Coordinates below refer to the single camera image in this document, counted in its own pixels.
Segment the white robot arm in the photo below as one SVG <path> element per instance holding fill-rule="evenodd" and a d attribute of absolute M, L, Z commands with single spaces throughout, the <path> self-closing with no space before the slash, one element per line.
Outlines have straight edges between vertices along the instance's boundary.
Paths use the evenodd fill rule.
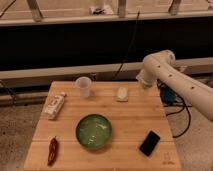
<path fill-rule="evenodd" d="M 149 54 L 143 59 L 142 69 L 136 79 L 143 88 L 152 87 L 157 80 L 161 80 L 213 121 L 213 88 L 174 69 L 174 61 L 175 54 L 171 50 Z"/>

